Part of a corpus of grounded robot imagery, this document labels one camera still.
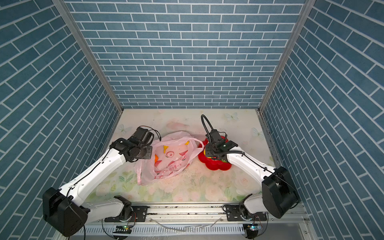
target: black motor housing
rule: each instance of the black motor housing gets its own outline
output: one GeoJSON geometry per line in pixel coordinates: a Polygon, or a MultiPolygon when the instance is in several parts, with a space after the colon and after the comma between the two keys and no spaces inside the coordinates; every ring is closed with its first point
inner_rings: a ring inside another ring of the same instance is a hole
{"type": "Polygon", "coordinates": [[[277,218],[281,218],[300,200],[291,175],[283,167],[279,167],[274,174],[264,178],[262,192],[264,206],[277,218]]]}

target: printed cartoon face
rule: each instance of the printed cartoon face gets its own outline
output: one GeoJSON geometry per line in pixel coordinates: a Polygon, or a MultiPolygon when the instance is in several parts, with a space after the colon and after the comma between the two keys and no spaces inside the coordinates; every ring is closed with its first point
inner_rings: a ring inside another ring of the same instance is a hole
{"type": "Polygon", "coordinates": [[[163,149],[158,147],[155,150],[155,167],[157,170],[164,170],[178,160],[185,160],[185,155],[188,152],[188,144],[189,141],[181,145],[163,146],[163,149]]]}

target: metal base plate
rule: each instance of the metal base plate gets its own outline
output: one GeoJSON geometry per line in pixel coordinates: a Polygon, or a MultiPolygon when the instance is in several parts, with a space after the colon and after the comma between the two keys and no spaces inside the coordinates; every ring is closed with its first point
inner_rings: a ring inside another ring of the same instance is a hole
{"type": "MultiPolygon", "coordinates": [[[[132,206],[133,213],[132,216],[136,215],[136,222],[145,222],[145,218],[147,217],[147,206],[132,206]]],[[[108,217],[104,220],[105,222],[121,222],[119,217],[108,217]]]]}
{"type": "MultiPolygon", "coordinates": [[[[227,221],[228,222],[237,222],[237,221],[244,221],[243,218],[241,217],[240,215],[240,212],[239,212],[239,205],[226,205],[227,207],[227,221]]],[[[253,218],[251,219],[251,221],[258,221],[260,219],[260,221],[266,221],[266,215],[262,212],[257,212],[255,213],[259,218],[256,217],[255,219],[255,216],[253,216],[253,218]]]]}
{"type": "Polygon", "coordinates": [[[147,150],[147,153],[145,154],[144,157],[141,157],[140,159],[151,159],[152,146],[145,147],[145,149],[147,150]]]}

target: metal strip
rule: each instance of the metal strip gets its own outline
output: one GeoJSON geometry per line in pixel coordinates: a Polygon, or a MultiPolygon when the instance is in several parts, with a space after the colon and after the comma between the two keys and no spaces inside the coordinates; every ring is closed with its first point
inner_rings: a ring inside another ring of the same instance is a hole
{"type": "Polygon", "coordinates": [[[266,124],[264,115],[258,110],[256,110],[256,113],[257,113],[257,116],[259,117],[259,122],[260,122],[260,125],[262,126],[264,137],[265,137],[266,143],[268,144],[269,150],[271,152],[273,162],[275,163],[275,167],[278,168],[278,167],[282,166],[283,163],[281,161],[279,152],[277,151],[275,142],[273,141],[271,131],[269,131],[269,128],[268,128],[268,125],[266,124]]]}
{"type": "Polygon", "coordinates": [[[88,59],[89,64],[91,65],[91,67],[95,71],[101,84],[104,86],[109,97],[112,99],[112,102],[115,104],[117,110],[119,111],[119,113],[122,113],[122,111],[123,111],[122,105],[120,104],[115,93],[113,92],[107,78],[105,77],[99,63],[96,61],[91,49],[88,46],[88,43],[85,41],[85,38],[82,35],[78,25],[76,24],[75,19],[73,18],[72,14],[70,13],[67,5],[65,4],[65,2],[63,0],[52,0],[52,2],[55,5],[55,7],[57,8],[57,10],[59,11],[64,22],[67,24],[67,27],[71,31],[73,37],[75,38],[76,42],[80,46],[85,57],[88,59]]]}
{"type": "Polygon", "coordinates": [[[299,15],[299,18],[297,19],[297,23],[293,27],[293,30],[292,30],[291,36],[288,40],[287,46],[284,48],[284,52],[281,55],[281,59],[279,61],[279,64],[276,67],[276,70],[272,76],[271,82],[269,83],[268,88],[265,92],[265,95],[262,99],[262,102],[261,102],[260,107],[259,107],[260,112],[263,112],[263,110],[264,110],[264,108],[265,108],[265,106],[266,106],[266,104],[267,104],[267,102],[268,102],[268,100],[272,94],[272,91],[275,88],[277,81],[279,80],[279,77],[280,77],[280,75],[281,75],[281,73],[285,67],[285,64],[288,61],[288,57],[291,54],[292,49],[295,46],[297,39],[299,38],[299,34],[300,34],[301,30],[303,29],[304,23],[307,20],[308,15],[312,10],[312,7],[313,7],[315,1],[316,0],[306,0],[305,4],[303,5],[303,8],[302,8],[300,15],[299,15]]]}

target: flower print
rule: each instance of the flower print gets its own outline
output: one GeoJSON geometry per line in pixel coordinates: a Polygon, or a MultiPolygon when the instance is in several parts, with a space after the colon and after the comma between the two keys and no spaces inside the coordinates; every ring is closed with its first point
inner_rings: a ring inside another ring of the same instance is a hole
{"type": "Polygon", "coordinates": [[[257,184],[251,176],[248,174],[239,174],[238,172],[235,176],[234,185],[236,187],[236,192],[242,196],[256,193],[260,189],[260,185],[257,184]]]}
{"type": "Polygon", "coordinates": [[[239,118],[237,117],[237,113],[233,113],[232,115],[228,114],[228,113],[225,113],[224,114],[225,117],[227,118],[228,121],[234,119],[234,120],[239,120],[239,118]]]}
{"type": "Polygon", "coordinates": [[[189,195],[190,195],[191,201],[194,201],[194,202],[199,201],[201,197],[201,193],[198,191],[191,191],[189,195]]]}
{"type": "Polygon", "coordinates": [[[215,201],[215,202],[226,200],[223,190],[216,185],[209,185],[206,187],[205,198],[208,201],[215,201]]]}
{"type": "Polygon", "coordinates": [[[186,190],[180,190],[172,196],[174,202],[187,202],[189,200],[189,194],[186,190]]]}
{"type": "Polygon", "coordinates": [[[96,187],[96,196],[105,196],[109,193],[109,190],[110,190],[110,186],[109,184],[99,184],[97,187],[96,187]]]}

